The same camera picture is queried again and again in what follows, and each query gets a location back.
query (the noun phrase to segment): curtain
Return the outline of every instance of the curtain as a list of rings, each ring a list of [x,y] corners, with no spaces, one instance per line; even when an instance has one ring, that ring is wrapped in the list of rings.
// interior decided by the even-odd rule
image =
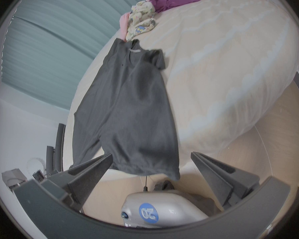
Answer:
[[[2,51],[2,81],[69,109],[87,68],[142,0],[22,0]]]

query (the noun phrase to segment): white wall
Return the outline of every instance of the white wall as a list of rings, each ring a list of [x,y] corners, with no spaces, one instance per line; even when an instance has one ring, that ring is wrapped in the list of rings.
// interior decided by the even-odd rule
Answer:
[[[27,170],[30,158],[46,160],[47,145],[55,146],[59,123],[66,124],[68,111],[0,84],[0,198],[16,221],[33,237],[45,238],[26,215],[15,195],[2,181],[1,173]]]

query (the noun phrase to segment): bed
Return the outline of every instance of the bed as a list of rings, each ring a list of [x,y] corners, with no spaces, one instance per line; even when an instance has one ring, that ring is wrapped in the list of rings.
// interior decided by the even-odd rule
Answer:
[[[178,134],[180,168],[192,151],[217,153],[251,129],[292,82],[299,33],[270,0],[201,0],[155,16],[138,35],[143,49],[162,49],[162,72]],[[63,167],[73,164],[74,113],[117,32],[80,81],[65,129]],[[95,157],[104,152],[100,149]],[[132,177],[108,170],[102,180]]]

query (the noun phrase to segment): blue round sticker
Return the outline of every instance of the blue round sticker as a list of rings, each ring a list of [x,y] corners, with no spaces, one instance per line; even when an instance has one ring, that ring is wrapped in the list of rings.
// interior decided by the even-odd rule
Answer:
[[[158,222],[158,213],[153,205],[144,203],[138,209],[140,216],[148,223]]]

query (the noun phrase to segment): wooden floor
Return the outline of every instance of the wooden floor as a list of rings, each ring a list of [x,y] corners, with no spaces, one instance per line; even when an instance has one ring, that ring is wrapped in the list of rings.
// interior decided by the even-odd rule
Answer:
[[[293,203],[299,184],[299,89],[295,82],[292,82],[250,131],[237,138],[226,149],[211,156],[257,174],[260,183],[273,175],[289,184],[291,191],[275,219],[278,221]],[[192,161],[180,172],[181,179],[173,182],[176,189],[198,193],[215,200],[214,194]],[[149,190],[164,178],[164,175],[148,177]],[[144,177],[98,183],[84,205],[85,214],[123,225],[120,210],[124,200],[128,194],[142,191],[142,182],[145,183]]]

